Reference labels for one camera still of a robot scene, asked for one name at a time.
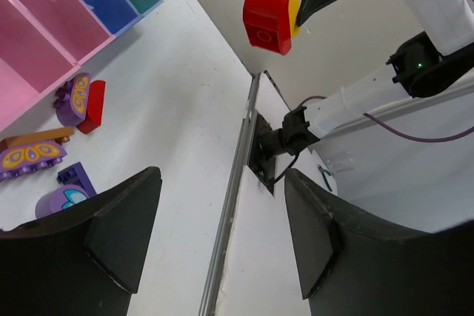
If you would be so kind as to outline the red lego brick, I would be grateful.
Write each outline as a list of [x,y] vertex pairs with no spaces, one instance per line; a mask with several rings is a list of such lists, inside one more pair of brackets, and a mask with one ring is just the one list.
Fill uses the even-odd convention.
[[90,134],[102,124],[105,91],[105,81],[96,80],[90,85],[86,116],[85,119],[77,126],[77,129],[85,135]]

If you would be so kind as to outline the purple brown lego piece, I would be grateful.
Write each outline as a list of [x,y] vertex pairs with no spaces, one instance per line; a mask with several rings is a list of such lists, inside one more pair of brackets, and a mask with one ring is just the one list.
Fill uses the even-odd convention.
[[67,155],[72,127],[17,135],[1,140],[1,181],[49,169]]

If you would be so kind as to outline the red curved lego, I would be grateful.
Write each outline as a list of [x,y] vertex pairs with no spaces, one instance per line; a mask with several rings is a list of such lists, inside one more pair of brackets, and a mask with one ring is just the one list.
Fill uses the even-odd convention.
[[288,54],[292,47],[288,0],[244,0],[242,20],[251,46]]

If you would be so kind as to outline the purple butterfly lego on red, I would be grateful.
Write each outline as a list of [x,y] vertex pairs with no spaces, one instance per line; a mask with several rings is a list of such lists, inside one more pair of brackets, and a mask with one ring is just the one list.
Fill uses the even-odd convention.
[[76,127],[85,120],[90,83],[88,73],[79,73],[56,90],[53,108],[63,126]]

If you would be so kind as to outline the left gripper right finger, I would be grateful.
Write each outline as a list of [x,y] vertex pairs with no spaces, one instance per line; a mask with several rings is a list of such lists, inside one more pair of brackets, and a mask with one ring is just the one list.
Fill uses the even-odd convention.
[[389,222],[297,169],[284,197],[312,315],[471,315],[473,222],[435,233]]

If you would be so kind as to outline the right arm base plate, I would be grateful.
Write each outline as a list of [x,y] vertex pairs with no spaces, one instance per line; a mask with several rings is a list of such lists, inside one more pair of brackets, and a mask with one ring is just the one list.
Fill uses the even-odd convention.
[[279,130],[272,130],[266,119],[259,112],[257,113],[247,165],[272,195],[275,184],[284,177],[286,171],[292,168],[299,158],[299,155],[296,155],[291,163],[279,175],[276,175],[276,158],[286,152],[280,145],[278,132]]

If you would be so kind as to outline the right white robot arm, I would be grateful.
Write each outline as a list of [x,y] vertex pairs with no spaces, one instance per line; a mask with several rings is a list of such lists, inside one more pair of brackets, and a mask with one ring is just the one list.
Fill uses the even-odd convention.
[[259,138],[268,157],[297,155],[334,129],[386,104],[442,93],[473,68],[470,0],[403,0],[423,32],[404,42],[375,72],[287,113]]

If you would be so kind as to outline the large pink bin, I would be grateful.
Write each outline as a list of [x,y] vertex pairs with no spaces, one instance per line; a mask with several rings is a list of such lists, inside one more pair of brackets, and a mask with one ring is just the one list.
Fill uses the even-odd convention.
[[1,128],[11,125],[79,68],[11,0],[1,0]]

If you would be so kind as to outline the small pink bin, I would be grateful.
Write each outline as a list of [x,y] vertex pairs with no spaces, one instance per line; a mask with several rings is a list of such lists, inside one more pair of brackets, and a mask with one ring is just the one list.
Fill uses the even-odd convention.
[[66,58],[83,64],[114,36],[82,0],[8,0]]

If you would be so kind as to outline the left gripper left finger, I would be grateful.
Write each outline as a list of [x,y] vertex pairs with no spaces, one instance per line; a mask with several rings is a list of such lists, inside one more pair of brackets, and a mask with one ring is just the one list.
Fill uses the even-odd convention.
[[1,232],[2,315],[126,315],[162,186],[148,167],[97,196]]

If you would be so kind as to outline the purple flower lego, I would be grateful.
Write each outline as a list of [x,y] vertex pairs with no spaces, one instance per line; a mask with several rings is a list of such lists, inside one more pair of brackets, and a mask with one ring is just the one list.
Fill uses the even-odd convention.
[[97,195],[81,162],[57,173],[58,189],[42,196],[35,207],[37,219],[52,215]]

